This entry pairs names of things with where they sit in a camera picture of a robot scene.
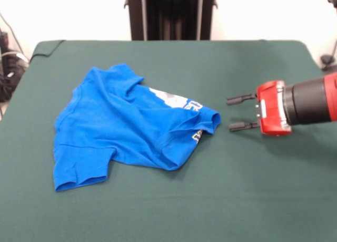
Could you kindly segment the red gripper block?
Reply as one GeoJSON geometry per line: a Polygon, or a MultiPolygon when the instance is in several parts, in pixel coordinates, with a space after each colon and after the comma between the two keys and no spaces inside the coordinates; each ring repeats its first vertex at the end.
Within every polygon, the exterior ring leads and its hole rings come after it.
{"type": "Polygon", "coordinates": [[[283,105],[284,81],[268,81],[257,88],[257,94],[245,94],[233,98],[227,98],[227,105],[243,103],[246,100],[257,98],[260,108],[259,122],[235,122],[229,125],[230,132],[261,128],[265,135],[280,136],[292,132],[288,124],[283,105]]]}

